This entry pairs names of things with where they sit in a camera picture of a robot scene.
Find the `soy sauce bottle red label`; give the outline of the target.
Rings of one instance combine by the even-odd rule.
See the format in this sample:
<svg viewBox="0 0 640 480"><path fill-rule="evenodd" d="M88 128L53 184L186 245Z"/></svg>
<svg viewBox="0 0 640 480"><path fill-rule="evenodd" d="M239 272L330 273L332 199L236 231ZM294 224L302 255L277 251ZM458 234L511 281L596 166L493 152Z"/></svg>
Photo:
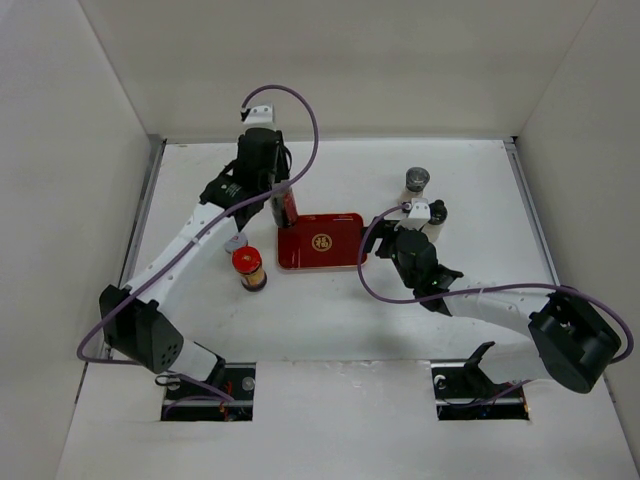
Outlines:
<svg viewBox="0 0 640 480"><path fill-rule="evenodd" d="M290 228L296 224L299 215L291 187L274 193L271 196L270 204L273 218L278 228Z"/></svg>

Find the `red lid sauce jar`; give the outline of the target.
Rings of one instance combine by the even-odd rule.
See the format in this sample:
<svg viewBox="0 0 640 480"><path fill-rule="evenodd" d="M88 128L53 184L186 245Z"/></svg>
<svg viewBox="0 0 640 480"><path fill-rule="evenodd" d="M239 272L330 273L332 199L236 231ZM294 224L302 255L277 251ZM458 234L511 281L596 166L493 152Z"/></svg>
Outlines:
<svg viewBox="0 0 640 480"><path fill-rule="evenodd" d="M242 286L250 292L262 290L267 283L259 251L252 246L243 246L231 255L233 268L241 279Z"/></svg>

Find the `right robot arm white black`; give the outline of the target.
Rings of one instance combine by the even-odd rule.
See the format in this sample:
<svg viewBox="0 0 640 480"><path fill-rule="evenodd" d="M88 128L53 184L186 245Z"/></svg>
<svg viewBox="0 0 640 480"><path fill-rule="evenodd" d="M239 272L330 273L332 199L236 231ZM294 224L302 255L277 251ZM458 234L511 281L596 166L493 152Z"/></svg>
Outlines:
<svg viewBox="0 0 640 480"><path fill-rule="evenodd" d="M392 261L413 302L447 317L480 320L509 329L525 342L483 342L466 361L464 384L473 394L498 385L551 379L580 394L590 392L614 361L622 341L598 308L562 286L517 284L500 289L440 264L421 231L396 221L371 224L362 249Z"/></svg>

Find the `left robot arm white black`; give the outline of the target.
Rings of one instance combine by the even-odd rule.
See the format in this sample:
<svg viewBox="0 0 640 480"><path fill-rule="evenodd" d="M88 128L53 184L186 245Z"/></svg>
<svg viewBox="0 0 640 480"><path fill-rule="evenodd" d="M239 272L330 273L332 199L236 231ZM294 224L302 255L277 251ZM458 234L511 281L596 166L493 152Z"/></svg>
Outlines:
<svg viewBox="0 0 640 480"><path fill-rule="evenodd" d="M279 130L247 129L237 156L210 181L193 213L162 253L122 288L99 297L105 343L154 374L176 373L206 399L224 387L224 359L186 339L170 319L205 264L264 207L279 180L288 179Z"/></svg>

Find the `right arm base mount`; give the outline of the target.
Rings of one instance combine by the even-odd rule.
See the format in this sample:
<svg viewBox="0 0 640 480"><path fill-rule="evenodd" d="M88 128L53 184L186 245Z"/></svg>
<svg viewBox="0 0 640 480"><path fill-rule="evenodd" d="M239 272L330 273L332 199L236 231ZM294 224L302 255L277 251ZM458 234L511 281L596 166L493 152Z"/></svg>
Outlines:
<svg viewBox="0 0 640 480"><path fill-rule="evenodd" d="M436 414L440 421L529 420L525 381L494 383L480 368L494 342L466 359L431 363Z"/></svg>

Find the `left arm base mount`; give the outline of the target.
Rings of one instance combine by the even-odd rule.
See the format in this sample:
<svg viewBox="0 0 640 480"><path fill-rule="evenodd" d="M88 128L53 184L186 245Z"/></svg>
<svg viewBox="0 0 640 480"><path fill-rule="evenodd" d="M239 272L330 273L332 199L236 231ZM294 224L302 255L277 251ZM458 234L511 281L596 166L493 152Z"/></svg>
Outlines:
<svg viewBox="0 0 640 480"><path fill-rule="evenodd" d="M256 390L254 363L228 364L212 387L175 374L161 374L164 389L160 420L164 422L250 422Z"/></svg>

